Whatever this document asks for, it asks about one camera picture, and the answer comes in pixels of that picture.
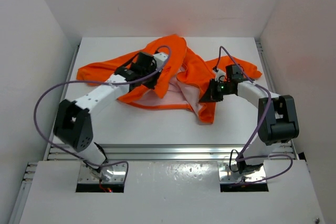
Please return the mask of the orange zip jacket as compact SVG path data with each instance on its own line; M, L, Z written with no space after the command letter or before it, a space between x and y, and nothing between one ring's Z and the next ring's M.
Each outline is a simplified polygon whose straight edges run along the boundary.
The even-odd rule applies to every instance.
M199 121L213 124L215 120L216 103L199 103L204 95L210 79L215 78L213 68L216 59L203 60L187 45L186 40L178 35L161 37L147 44L143 49L109 59L92 62L82 66L77 71L77 80L106 81L122 63L126 63L139 51L154 53L159 46L169 46L172 56L162 71L162 77L154 90L141 85L130 93L120 97L122 103L147 110L190 110L196 114ZM262 73L257 66L233 57L247 75L258 79Z

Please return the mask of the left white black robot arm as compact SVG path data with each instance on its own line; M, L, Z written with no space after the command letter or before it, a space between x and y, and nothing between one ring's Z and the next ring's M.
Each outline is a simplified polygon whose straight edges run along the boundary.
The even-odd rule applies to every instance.
M91 169L103 168L107 157L93 141L92 117L136 87L154 89L169 57L159 51L154 54L138 52L91 92L73 101L61 101L54 135L70 146Z

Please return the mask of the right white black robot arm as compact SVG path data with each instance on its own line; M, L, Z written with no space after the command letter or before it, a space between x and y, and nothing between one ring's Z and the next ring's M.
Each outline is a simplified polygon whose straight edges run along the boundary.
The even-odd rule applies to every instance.
M245 75L240 65L229 65L209 81L200 102L220 102L230 94L245 99L258 110L257 126L238 153L234 170L239 174L252 173L262 167L264 160L280 144L298 137L295 100L290 95L271 93L256 84Z

